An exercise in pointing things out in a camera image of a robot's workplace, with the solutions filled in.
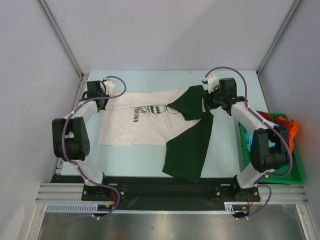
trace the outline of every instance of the metal floor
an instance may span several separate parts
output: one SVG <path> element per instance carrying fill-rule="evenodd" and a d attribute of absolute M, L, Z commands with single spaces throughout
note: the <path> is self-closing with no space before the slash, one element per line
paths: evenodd
<path fill-rule="evenodd" d="M 238 221 L 231 215 L 117 213 L 99 221 L 81 217 L 54 225 L 77 215 L 46 213 L 38 240 L 306 239 L 295 205 L 269 205 Z"/>

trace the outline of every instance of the t-shirt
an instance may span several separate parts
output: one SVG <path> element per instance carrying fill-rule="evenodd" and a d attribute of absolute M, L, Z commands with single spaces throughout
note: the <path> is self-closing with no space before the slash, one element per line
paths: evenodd
<path fill-rule="evenodd" d="M 186 121 L 180 112 L 167 105 L 136 106 L 105 111 L 98 144 L 165 146 L 169 140 L 179 136 L 199 121 L 199 119 Z"/>
<path fill-rule="evenodd" d="M 166 145 L 163 172 L 197 183 L 206 159 L 213 115 L 203 112 L 201 85 L 110 99 L 98 144 Z"/>

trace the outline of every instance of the white t-shirt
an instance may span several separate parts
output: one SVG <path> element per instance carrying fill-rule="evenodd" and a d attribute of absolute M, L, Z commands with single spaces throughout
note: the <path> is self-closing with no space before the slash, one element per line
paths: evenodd
<path fill-rule="evenodd" d="M 167 106 L 187 90 L 128 92 L 110 99 L 103 114 L 98 144 L 165 146 L 200 121 L 186 121 L 180 112 Z"/>

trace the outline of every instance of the cable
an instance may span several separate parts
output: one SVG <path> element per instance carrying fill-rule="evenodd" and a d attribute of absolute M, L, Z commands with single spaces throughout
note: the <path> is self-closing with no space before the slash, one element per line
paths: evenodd
<path fill-rule="evenodd" d="M 52 223 L 52 224 L 45 224 L 44 226 L 46 227 L 52 227 L 52 226 L 56 226 L 56 225 L 60 225 L 60 224 L 64 224 L 64 223 L 67 223 L 71 220 L 74 220 L 74 219 L 79 219 L 79 218 L 83 218 L 83 217 L 92 217 L 93 215 L 92 214 L 82 214 L 82 215 L 78 215 L 78 216 L 74 216 L 74 217 L 71 217 L 71 218 L 68 218 L 66 220 L 62 220 L 62 221 L 58 221 L 56 223 Z"/>
<path fill-rule="evenodd" d="M 218 69 L 228 69 L 228 70 L 234 71 L 235 73 L 237 73 L 240 76 L 240 78 L 242 79 L 243 84 L 244 84 L 244 104 L 245 104 L 246 107 L 248 107 L 247 82 L 246 82 L 244 76 L 238 70 L 236 70 L 236 69 L 234 69 L 232 67 L 229 67 L 229 66 L 217 66 L 215 68 L 212 68 L 210 71 L 208 71 L 207 74 L 204 77 L 207 78 L 210 73 L 212 73 L 213 71 L 218 70 Z"/>
<path fill-rule="evenodd" d="M 104 85 L 104 81 L 100 81 L 100 83 L 102 83 L 102 86 L 103 86 L 103 88 L 104 88 L 104 94 L 106 94 L 106 92 L 107 92 L 107 88 L 106 88 L 106 85 Z"/>
<path fill-rule="evenodd" d="M 252 199 L 250 194 L 248 194 L 248 196 L 246 198 L 248 199 L 248 207 L 251 207 L 254 204 L 254 200 Z"/>
<path fill-rule="evenodd" d="M 261 188 L 261 187 L 266 187 L 266 188 L 268 188 L 268 189 L 269 189 L 269 196 L 268 196 L 268 198 L 266 199 L 265 203 L 262 205 L 262 207 L 260 207 L 257 211 L 251 213 L 251 214 L 249 215 L 249 217 L 251 217 L 251 216 L 253 216 L 253 215 L 261 212 L 261 210 L 264 209 L 264 208 L 267 206 L 267 204 L 269 203 L 269 201 L 270 201 L 270 199 L 271 199 L 272 191 L 271 191 L 271 187 L 270 187 L 269 185 L 267 185 L 267 184 L 260 184 L 260 185 L 258 185 L 258 186 L 256 186 L 256 187 L 257 187 L 257 188 Z"/>
<path fill-rule="evenodd" d="M 117 197 L 116 197 L 115 193 L 112 191 L 110 194 L 113 196 L 113 202 L 114 202 L 114 204 L 116 204 Z"/>
<path fill-rule="evenodd" d="M 73 164 L 77 169 L 78 171 L 80 172 L 80 174 L 82 175 L 82 177 L 85 179 L 85 181 L 88 181 L 96 186 L 99 186 L 99 187 L 103 187 L 103 188 L 107 188 L 107 189 L 111 189 L 113 190 L 116 195 L 117 195 L 117 201 L 115 202 L 113 208 L 104 216 L 99 216 L 97 217 L 97 219 L 104 219 L 106 218 L 109 214 L 111 214 L 119 205 L 119 202 L 120 202 L 120 194 L 118 192 L 118 190 L 112 186 L 109 186 L 109 185 L 104 185 L 104 184 L 101 184 L 101 183 L 98 183 L 98 182 L 95 182 L 91 179 L 89 179 L 89 177 L 86 176 L 86 174 L 83 172 L 83 170 L 81 169 L 80 165 L 77 163 L 77 162 L 74 162 L 72 160 L 70 160 L 68 158 L 68 155 L 67 155 L 67 151 L 66 151 L 66 143 L 65 143 L 65 139 L 66 139 L 66 132 L 67 132 L 67 126 L 68 126 L 68 123 L 70 121 L 70 119 L 87 103 L 90 103 L 92 101 L 96 101 L 96 100 L 107 100 L 107 99 L 115 99 L 115 98 L 118 98 L 120 96 L 122 96 L 126 91 L 127 91 L 127 85 L 126 83 L 119 77 L 117 76 L 107 76 L 106 78 L 114 78 L 114 79 L 118 79 L 120 80 L 122 83 L 123 83 L 123 86 L 124 86 L 124 90 L 122 93 L 116 95 L 116 96 L 99 96 L 99 97 L 93 97 L 91 99 L 88 99 L 86 101 L 84 101 L 83 103 L 81 103 L 79 106 L 77 106 L 70 114 L 69 116 L 67 117 L 67 119 L 65 120 L 65 123 L 63 125 L 63 129 L 62 129 L 62 139 L 61 139 L 61 145 L 62 145 L 62 153 L 63 153 L 63 157 L 64 159 Z"/>
<path fill-rule="evenodd" d="M 87 91 L 84 91 L 81 98 L 80 98 L 80 101 L 79 102 L 82 102 L 83 99 L 85 99 L 85 95 L 87 94 Z"/>

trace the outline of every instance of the black metal base plate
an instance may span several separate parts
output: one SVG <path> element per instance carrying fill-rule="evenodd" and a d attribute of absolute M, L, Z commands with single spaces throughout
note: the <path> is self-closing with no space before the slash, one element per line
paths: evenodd
<path fill-rule="evenodd" d="M 248 194 L 255 202 L 260 201 L 256 188 L 232 196 L 231 181 L 232 178 L 202 178 L 193 184 L 165 177 L 106 177 L 103 184 L 111 184 L 119 191 L 119 210 L 223 211 L 224 202 L 247 202 Z M 81 199 L 103 202 L 112 201 L 113 197 L 107 188 L 85 185 Z"/>

